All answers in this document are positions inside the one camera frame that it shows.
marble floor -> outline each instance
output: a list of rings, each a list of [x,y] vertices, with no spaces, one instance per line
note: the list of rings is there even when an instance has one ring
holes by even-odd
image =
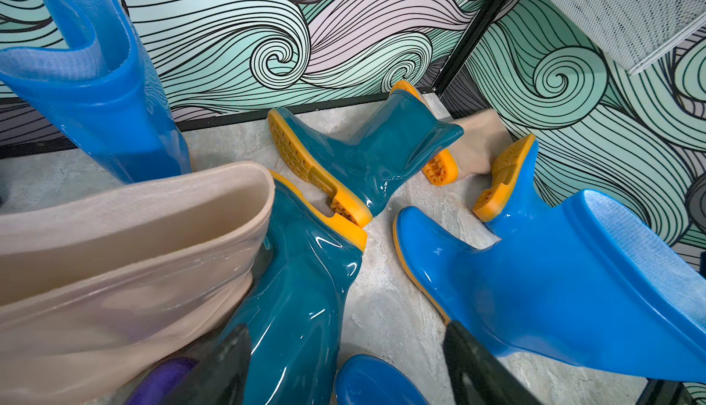
[[[435,94],[426,99],[437,118],[450,119]],[[300,114],[310,127],[345,136],[366,121],[377,103]],[[325,195],[287,169],[272,144],[265,121],[194,130],[184,134],[196,171],[229,162],[253,160],[292,180],[314,206],[331,215]],[[497,240],[469,207],[489,177],[471,176],[437,188],[421,173],[394,194],[387,209],[366,226],[368,245],[361,271],[345,306],[340,360],[356,353],[375,354],[406,374],[432,405],[453,404],[441,351],[445,327],[432,304],[402,270],[393,247],[393,216],[415,205],[449,232],[476,248]],[[0,160],[0,214],[41,209],[120,186],[82,153],[69,150]],[[207,338],[186,350],[202,354]],[[565,365],[534,354],[518,353],[501,362],[546,405],[634,405],[645,379]],[[134,381],[92,404],[119,405]]]

teal rain boot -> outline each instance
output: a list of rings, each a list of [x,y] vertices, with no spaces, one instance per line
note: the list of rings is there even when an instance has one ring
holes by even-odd
[[[285,108],[271,110],[270,132],[287,166],[331,197],[331,209],[360,227],[429,159],[463,134],[438,121],[424,98],[401,80],[385,103],[347,140],[325,136]]]
[[[246,324],[252,358],[245,405],[328,405],[348,288],[367,234],[339,214],[323,216],[275,177],[265,246],[272,261],[221,338]]]
[[[445,322],[495,356],[706,381],[706,279],[605,194],[582,190],[484,250],[416,207],[400,211],[393,236]]]

swirl pattern wallpaper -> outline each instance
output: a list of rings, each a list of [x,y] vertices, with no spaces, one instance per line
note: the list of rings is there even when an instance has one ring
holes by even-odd
[[[120,0],[175,120],[434,81],[484,0]],[[66,48],[42,0],[0,0],[0,48]],[[0,145],[62,137],[0,84]]]
[[[558,205],[616,198],[694,268],[706,250],[706,28],[629,77],[549,0],[519,0],[484,34],[441,101],[492,107],[534,133],[534,182]]]

boot heel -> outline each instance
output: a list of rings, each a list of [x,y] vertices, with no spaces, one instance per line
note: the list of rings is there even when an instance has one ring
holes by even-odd
[[[270,134],[287,167],[300,179],[321,189],[331,198],[331,210],[359,227],[373,219],[370,209],[348,188],[323,169],[277,110],[268,113]]]
[[[438,153],[421,171],[435,186],[444,186],[458,179],[458,165],[449,150]]]
[[[291,190],[295,196],[305,204],[306,208],[317,216],[323,224],[328,226],[331,230],[338,233],[343,238],[347,239],[348,242],[356,246],[361,251],[365,251],[365,245],[368,242],[368,234],[361,227],[357,226],[355,223],[351,222],[338,212],[336,212],[333,216],[323,215],[306,198],[304,198],[302,192],[297,189],[291,181],[287,180],[275,171],[270,171],[270,173],[272,174],[274,180],[277,180],[287,186],[287,188],[289,188],[289,190]]]
[[[507,201],[515,190],[517,177],[520,175],[527,153],[532,148],[534,141],[533,134],[519,139],[503,151],[493,163],[491,169],[492,187],[485,189],[473,207],[473,213],[482,222],[487,223],[494,219],[507,205]]]
[[[390,90],[390,94],[392,94],[395,90],[403,90],[411,93],[411,95],[415,96],[421,103],[424,104],[425,107],[429,108],[429,104],[426,100],[424,100],[424,96],[421,95],[421,92],[419,92],[419,90],[415,88],[414,85],[407,82],[406,80],[399,80],[397,83],[395,83],[393,85],[393,89]]]

boot shaft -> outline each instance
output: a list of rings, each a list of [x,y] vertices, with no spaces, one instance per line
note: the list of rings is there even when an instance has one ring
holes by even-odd
[[[117,0],[44,0],[69,49],[0,51],[0,80],[124,183],[191,172],[162,84]]]
[[[227,319],[274,196],[241,162],[0,216],[0,403],[92,400]]]
[[[393,193],[430,158],[463,134],[438,121],[412,93],[394,90],[353,136],[335,139],[277,110],[323,169],[352,191],[375,216]]]
[[[265,241],[272,262],[221,337],[241,323],[250,331],[245,404],[328,404],[345,296],[366,237],[339,214],[322,216],[282,177],[275,183]]]
[[[575,194],[490,248],[459,255],[455,268],[450,280],[472,316],[509,351],[706,380],[706,281],[601,193]]]

